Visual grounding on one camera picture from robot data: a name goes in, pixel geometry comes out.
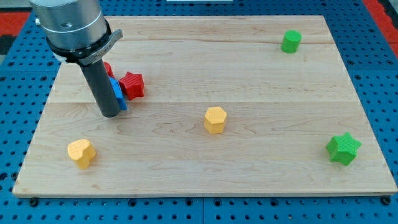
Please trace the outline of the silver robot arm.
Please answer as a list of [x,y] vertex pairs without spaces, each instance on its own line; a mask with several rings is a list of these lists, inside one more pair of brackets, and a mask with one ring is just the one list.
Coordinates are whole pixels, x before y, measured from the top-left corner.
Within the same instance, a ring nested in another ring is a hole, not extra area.
[[53,53],[66,63],[91,65],[123,37],[112,31],[98,0],[31,0]]

